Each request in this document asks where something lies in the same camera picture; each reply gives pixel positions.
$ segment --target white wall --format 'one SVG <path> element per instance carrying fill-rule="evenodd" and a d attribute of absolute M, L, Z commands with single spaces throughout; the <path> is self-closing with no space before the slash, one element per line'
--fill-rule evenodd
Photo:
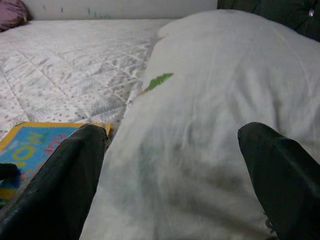
<path fill-rule="evenodd" d="M 35 20 L 165 19 L 217 8 L 217 0 L 23 0 Z"/>

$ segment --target green leaf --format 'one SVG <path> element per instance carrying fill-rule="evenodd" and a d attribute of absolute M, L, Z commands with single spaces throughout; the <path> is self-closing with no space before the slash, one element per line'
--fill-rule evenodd
<path fill-rule="evenodd" d="M 149 86 L 147 87 L 147 91 L 150 91 L 154 89 L 156 86 L 164 83 L 168 78 L 170 78 L 173 75 L 173 73 L 164 73 L 162 76 L 157 76 L 155 79 L 152 79 L 150 81 Z"/>

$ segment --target black object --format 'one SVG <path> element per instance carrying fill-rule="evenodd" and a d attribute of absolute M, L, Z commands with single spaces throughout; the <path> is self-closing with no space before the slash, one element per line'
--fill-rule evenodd
<path fill-rule="evenodd" d="M 320 166 L 294 140 L 258 122 L 238 132 L 252 185 L 281 240 L 320 239 Z"/>
<path fill-rule="evenodd" d="M 0 163 L 0 180 L 14 178 L 19 175 L 19 169 L 12 163 Z"/>
<path fill-rule="evenodd" d="M 96 193 L 106 131 L 84 125 L 64 140 L 0 216 L 0 240 L 77 240 Z"/>
<path fill-rule="evenodd" d="M 319 0 L 218 0 L 217 8 L 257 14 L 320 41 Z"/>

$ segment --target white quilted bedspread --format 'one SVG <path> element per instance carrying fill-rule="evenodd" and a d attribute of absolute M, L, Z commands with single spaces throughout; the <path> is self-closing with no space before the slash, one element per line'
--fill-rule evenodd
<path fill-rule="evenodd" d="M 0 33 L 0 139 L 25 121 L 119 122 L 168 22 L 32 21 Z"/>

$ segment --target purple pillow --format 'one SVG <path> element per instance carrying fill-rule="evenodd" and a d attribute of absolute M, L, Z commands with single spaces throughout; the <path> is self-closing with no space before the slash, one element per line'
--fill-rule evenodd
<path fill-rule="evenodd" d="M 21 0 L 0 0 L 0 32 L 27 22 L 28 12 Z"/>

